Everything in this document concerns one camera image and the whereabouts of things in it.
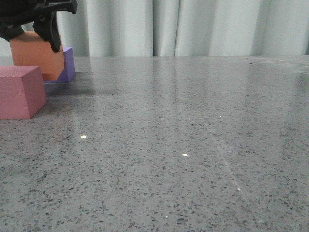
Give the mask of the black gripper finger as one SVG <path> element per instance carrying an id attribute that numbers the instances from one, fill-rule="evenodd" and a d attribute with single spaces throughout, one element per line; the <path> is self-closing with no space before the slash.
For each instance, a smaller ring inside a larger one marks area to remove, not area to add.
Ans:
<path id="1" fill-rule="evenodd" d="M 23 33 L 25 32 L 20 25 L 7 25 L 4 22 L 0 23 L 0 37 L 6 41 L 10 41 L 11 39 L 22 35 Z"/>
<path id="2" fill-rule="evenodd" d="M 57 53 L 61 47 L 61 38 L 58 32 L 56 12 L 39 15 L 33 22 L 34 31 Z"/>

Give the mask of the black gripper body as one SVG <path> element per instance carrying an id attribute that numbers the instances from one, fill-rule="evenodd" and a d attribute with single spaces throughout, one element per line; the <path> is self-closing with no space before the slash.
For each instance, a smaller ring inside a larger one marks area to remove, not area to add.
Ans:
<path id="1" fill-rule="evenodd" d="M 2 0 L 0 21 L 7 25 L 23 25 L 58 11 L 76 14 L 77 6 L 75 0 Z"/>

